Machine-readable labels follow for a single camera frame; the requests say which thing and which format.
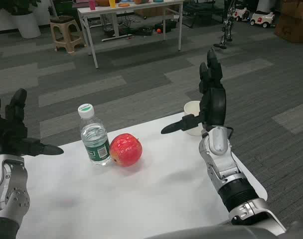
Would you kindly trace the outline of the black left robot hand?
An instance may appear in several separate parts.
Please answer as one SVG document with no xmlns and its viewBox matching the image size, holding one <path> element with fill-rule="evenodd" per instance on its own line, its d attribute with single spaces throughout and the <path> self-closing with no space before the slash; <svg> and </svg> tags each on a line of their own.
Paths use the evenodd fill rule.
<svg viewBox="0 0 303 239">
<path fill-rule="evenodd" d="M 26 97 L 25 89 L 17 90 L 10 103 L 5 106 L 5 117 L 2 118 L 0 115 L 0 154 L 16 156 L 63 154 L 63 149 L 58 146 L 43 144 L 39 139 L 28 137 L 28 129 L 23 122 Z"/>
</svg>

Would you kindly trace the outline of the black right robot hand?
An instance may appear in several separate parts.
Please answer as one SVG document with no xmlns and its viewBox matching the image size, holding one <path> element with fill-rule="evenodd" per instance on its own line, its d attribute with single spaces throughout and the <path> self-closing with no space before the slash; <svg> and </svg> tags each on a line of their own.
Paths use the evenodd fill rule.
<svg viewBox="0 0 303 239">
<path fill-rule="evenodd" d="M 203 126 L 223 126 L 226 116 L 226 91 L 221 83 L 223 77 L 221 63 L 215 50 L 207 52 L 207 61 L 199 66 L 199 92 L 202 94 L 198 115 L 188 114 L 180 121 L 174 122 L 161 130 L 161 134 L 169 134 L 178 130 L 187 131 Z"/>
</svg>

